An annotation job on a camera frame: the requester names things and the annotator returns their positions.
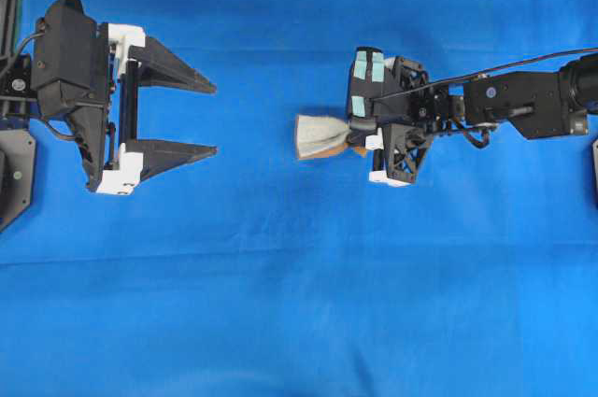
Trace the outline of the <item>grey left arm base plate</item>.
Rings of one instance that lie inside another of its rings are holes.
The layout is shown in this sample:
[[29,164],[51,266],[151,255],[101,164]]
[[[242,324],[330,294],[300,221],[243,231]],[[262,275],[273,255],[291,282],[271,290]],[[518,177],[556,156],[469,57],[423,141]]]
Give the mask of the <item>grey left arm base plate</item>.
[[31,204],[36,141],[26,129],[1,131],[1,231]]

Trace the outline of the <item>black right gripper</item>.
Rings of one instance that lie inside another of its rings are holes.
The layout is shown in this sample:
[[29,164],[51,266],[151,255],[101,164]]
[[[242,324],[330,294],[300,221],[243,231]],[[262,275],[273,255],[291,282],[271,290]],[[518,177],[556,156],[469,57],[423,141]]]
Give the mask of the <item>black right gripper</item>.
[[[415,126],[390,123],[377,129],[375,118],[353,116],[349,119],[352,130],[346,138],[351,149],[373,152],[373,166],[369,181],[391,187],[404,187],[416,182],[428,149],[434,141],[432,135]],[[377,132],[374,135],[366,132]]]

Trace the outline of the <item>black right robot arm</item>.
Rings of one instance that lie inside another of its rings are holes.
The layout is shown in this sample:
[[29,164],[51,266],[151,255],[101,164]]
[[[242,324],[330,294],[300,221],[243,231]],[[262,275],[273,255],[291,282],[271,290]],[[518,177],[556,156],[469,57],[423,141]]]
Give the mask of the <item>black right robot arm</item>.
[[416,182],[434,140],[463,135],[478,149],[508,122],[526,139],[585,135],[597,112],[597,55],[556,72],[493,70],[430,81],[423,65],[360,48],[350,69],[347,143],[373,154],[372,182]]

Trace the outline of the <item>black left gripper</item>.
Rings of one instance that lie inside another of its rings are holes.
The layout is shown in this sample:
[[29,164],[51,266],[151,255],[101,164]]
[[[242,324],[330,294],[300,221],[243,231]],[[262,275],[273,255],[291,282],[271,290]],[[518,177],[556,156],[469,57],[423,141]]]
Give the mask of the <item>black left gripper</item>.
[[166,87],[199,93],[215,93],[217,87],[191,68],[158,39],[133,25],[106,23],[108,40],[108,101],[104,108],[79,107],[67,114],[76,138],[90,191],[129,195],[151,177],[187,163],[214,156],[217,148],[159,139],[132,139],[124,132],[136,126],[127,105],[131,98],[113,100],[135,85],[138,70],[141,87]]

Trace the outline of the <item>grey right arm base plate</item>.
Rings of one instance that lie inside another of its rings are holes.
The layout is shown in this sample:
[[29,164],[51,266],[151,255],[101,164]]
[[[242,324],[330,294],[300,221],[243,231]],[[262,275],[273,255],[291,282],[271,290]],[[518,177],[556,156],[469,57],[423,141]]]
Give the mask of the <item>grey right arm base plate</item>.
[[594,184],[594,195],[595,203],[598,203],[598,139],[596,138],[591,143],[591,165],[592,165],[592,177]]

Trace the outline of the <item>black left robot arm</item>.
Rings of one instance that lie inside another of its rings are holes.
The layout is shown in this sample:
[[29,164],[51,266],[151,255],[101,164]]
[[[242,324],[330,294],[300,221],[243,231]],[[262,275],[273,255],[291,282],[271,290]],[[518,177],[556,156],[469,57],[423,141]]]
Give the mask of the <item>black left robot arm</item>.
[[17,51],[3,61],[1,118],[8,129],[64,122],[69,131],[54,135],[77,145],[89,191],[129,195],[151,177],[216,154],[212,146],[138,137],[140,88],[216,91],[142,28],[43,19],[30,38],[32,55]]

